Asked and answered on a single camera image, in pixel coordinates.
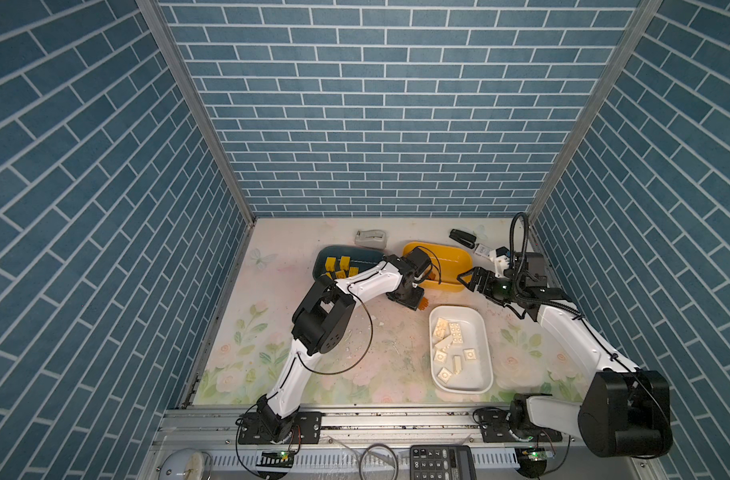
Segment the cream 2x4 lego brick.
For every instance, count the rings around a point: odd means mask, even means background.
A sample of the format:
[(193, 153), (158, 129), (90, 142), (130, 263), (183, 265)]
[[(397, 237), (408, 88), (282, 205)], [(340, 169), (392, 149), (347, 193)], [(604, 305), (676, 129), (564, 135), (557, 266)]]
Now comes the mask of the cream 2x4 lego brick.
[(437, 341), (444, 340), (450, 333), (450, 323), (445, 318), (438, 318), (433, 330), (433, 337)]

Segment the white 2x4 lego brick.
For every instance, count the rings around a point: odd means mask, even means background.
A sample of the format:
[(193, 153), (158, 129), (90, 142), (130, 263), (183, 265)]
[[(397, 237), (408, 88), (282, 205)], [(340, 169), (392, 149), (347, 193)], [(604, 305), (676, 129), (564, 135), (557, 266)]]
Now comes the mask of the white 2x4 lego brick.
[(450, 324), (450, 334), (452, 337), (453, 344), (463, 344), (464, 343), (463, 331), (462, 331), (462, 327), (459, 323)]

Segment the yellow square lego brick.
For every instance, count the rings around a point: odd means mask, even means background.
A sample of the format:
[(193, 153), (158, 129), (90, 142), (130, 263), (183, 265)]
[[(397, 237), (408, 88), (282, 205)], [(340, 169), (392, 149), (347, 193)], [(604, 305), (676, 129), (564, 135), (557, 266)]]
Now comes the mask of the yellow square lego brick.
[(335, 257), (328, 257), (325, 262), (325, 270), (327, 272), (335, 272), (336, 271), (336, 258)]

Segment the cream lego brick front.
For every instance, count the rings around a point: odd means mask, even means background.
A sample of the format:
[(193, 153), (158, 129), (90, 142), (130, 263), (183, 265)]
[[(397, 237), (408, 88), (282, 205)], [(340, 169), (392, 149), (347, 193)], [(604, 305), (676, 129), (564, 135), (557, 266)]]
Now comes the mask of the cream lego brick front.
[(447, 368), (442, 368), (436, 376), (436, 378), (443, 384), (448, 384), (453, 377), (454, 373)]

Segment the cream square lego brick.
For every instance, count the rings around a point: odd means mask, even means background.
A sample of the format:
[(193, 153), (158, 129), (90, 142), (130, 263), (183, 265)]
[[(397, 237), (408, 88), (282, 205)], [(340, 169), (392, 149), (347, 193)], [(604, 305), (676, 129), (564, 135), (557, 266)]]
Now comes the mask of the cream square lego brick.
[(460, 355), (455, 355), (453, 357), (453, 372), (455, 375), (458, 375), (463, 370), (463, 360)]

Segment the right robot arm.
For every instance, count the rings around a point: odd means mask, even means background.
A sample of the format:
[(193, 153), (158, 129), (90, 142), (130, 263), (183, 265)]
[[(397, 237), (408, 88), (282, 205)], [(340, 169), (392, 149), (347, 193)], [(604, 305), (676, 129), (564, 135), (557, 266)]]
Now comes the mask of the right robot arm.
[(506, 417), (509, 434), (531, 442), (542, 431), (560, 432), (582, 440), (602, 458), (647, 460), (668, 454), (674, 444), (668, 381), (624, 356), (562, 289), (549, 286), (545, 260), (529, 251), (528, 243), (524, 237), (520, 244), (498, 249), (505, 266), (474, 267), (458, 279), (468, 290), (549, 332), (590, 384), (581, 402), (515, 395)]

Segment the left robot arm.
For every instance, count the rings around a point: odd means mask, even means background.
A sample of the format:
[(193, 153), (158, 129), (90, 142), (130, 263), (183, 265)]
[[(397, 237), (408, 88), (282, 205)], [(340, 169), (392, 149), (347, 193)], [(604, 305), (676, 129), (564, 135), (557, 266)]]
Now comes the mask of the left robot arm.
[(300, 434), (297, 416), (310, 378), (350, 370), (326, 372), (316, 366), (343, 340), (356, 307), (364, 308), (368, 301), (385, 296), (417, 310), (425, 296), (422, 283), (432, 273), (442, 274), (438, 256), (415, 247), (405, 256), (385, 255), (375, 266), (352, 277), (318, 277), (293, 313), (293, 341), (277, 382), (243, 416), (248, 422), (245, 431), (258, 435), (254, 442), (277, 444)]

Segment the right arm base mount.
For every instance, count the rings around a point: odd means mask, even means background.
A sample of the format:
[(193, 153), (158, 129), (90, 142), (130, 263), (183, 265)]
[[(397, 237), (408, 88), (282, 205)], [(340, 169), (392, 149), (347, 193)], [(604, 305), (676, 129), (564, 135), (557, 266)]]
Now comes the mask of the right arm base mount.
[(556, 443), (563, 440), (561, 432), (540, 427), (531, 422), (526, 401), (539, 394), (514, 395), (508, 408), (485, 406), (472, 413), (484, 443)]

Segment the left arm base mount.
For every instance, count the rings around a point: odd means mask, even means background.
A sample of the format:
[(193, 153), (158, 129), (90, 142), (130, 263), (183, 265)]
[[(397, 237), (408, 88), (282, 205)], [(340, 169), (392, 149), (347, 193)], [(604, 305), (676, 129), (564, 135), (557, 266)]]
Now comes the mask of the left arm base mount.
[(273, 413), (245, 412), (236, 421), (241, 445), (318, 444), (323, 414), (297, 411), (280, 419)]

